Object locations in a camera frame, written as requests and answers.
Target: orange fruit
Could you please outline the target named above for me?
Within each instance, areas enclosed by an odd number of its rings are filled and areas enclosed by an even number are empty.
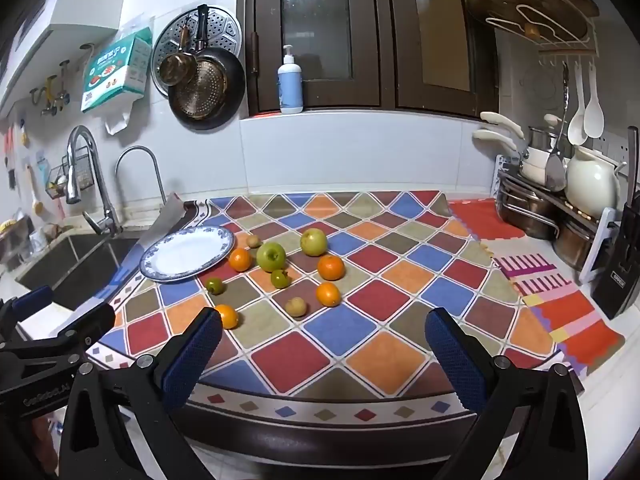
[[[214,307],[222,318],[222,328],[235,328],[238,324],[238,313],[230,306],[220,304]]]
[[[336,306],[340,303],[342,296],[338,287],[333,283],[324,282],[316,288],[316,298],[324,306]]]
[[[234,249],[229,255],[229,265],[237,272],[244,272],[251,267],[251,253],[246,249]]]
[[[339,280],[344,276],[344,263],[340,256],[325,254],[318,260],[318,274],[323,280],[330,282]]]

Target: paper towel package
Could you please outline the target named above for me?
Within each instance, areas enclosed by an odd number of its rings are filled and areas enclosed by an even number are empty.
[[[84,80],[81,110],[95,110],[113,135],[129,123],[133,102],[145,94],[151,56],[151,30],[146,27],[111,44],[91,60]]]

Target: sink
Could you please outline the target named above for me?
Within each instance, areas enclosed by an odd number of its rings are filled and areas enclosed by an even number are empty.
[[[140,231],[108,235],[71,235],[39,259],[18,283],[33,290],[49,285],[53,301],[75,310],[107,286],[140,238]]]

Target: screw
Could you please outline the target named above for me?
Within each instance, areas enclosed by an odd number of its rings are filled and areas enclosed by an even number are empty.
[[[80,375],[87,375],[91,370],[94,369],[94,366],[91,363],[82,363],[78,368]]]
[[[154,357],[152,355],[144,354],[144,355],[141,355],[139,358],[136,359],[136,364],[140,368],[148,368],[149,366],[151,366],[153,361],[154,361]]]
[[[564,366],[562,363],[556,363],[552,366],[552,368],[554,372],[559,376],[565,376],[569,373],[569,370],[567,370],[566,366]]]
[[[498,368],[501,368],[502,370],[506,370],[511,366],[511,361],[509,361],[509,359],[504,355],[497,355],[496,357],[494,357],[494,364]]]

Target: perforated metal disc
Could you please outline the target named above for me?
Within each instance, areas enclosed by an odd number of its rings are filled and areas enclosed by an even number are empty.
[[[198,9],[191,9],[177,16],[167,25],[156,44],[151,55],[151,78],[158,88],[158,91],[168,95],[166,85],[160,81],[158,71],[162,60],[169,54],[178,51],[180,40],[180,30],[184,25],[189,29],[189,41],[185,50],[189,51],[195,44],[196,28],[198,26]],[[231,15],[228,10],[219,6],[209,6],[209,19],[207,23],[207,41],[209,46],[219,46],[232,52],[236,57],[240,54],[242,47],[242,32],[240,23]]]
[[[203,119],[222,104],[226,78],[219,65],[199,61],[193,78],[175,87],[175,103],[193,119]]]

